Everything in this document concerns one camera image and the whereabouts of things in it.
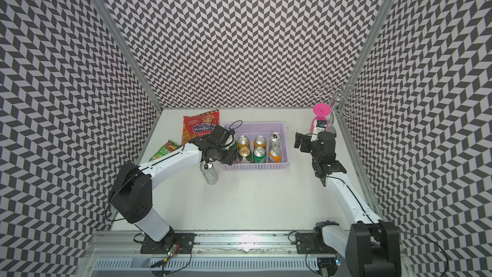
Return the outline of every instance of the checkered wall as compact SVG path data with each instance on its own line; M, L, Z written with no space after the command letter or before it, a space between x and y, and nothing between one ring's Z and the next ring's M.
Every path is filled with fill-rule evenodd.
M349 120L384 215L449 254L446 276L492 276L492 0L396 0ZM433 244L406 237L415 271L440 276Z
M163 107L314 104L382 0L104 0Z
M71 274L157 111L89 0L0 9L0 275Z

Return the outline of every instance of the green snack bag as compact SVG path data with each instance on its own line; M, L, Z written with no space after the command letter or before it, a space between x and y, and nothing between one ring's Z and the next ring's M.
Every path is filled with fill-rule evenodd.
M153 160L156 160L157 158L161 158L165 156L166 154L171 153L172 151L176 151L180 145L177 145L176 143L168 140L165 145L163 145L159 151L157 151L156 154L154 154L150 159L149 162L152 162Z

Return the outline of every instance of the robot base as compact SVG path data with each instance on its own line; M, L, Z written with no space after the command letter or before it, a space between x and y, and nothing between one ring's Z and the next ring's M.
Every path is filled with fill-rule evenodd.
M194 233L175 233L173 229L159 242L153 241L145 235L144 243L140 249L141 254L167 254L175 243L186 246L188 249L180 247L180 254L190 254L195 242Z

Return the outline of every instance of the pink lid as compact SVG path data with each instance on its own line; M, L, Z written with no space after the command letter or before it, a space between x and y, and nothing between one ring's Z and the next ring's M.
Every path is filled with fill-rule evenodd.
M325 103L316 104L312 110L314 111L314 114L323 117L326 117L332 112L332 108Z

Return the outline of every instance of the black mounting plate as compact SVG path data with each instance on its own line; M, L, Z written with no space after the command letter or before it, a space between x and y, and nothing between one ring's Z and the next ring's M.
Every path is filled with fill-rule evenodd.
M307 253L336 253L336 250L330 248L330 251L321 252L316 249L314 245L314 234L313 233L296 233L296 249L298 254Z
M153 241L148 235L145 235L144 243L142 243L142 248L140 249L141 254L167 254L168 249L175 242L179 242L180 245L188 247L188 249L180 247L180 254L190 254L193 250L193 244L195 242L194 233L175 233L172 237L172 241L166 243L157 243Z

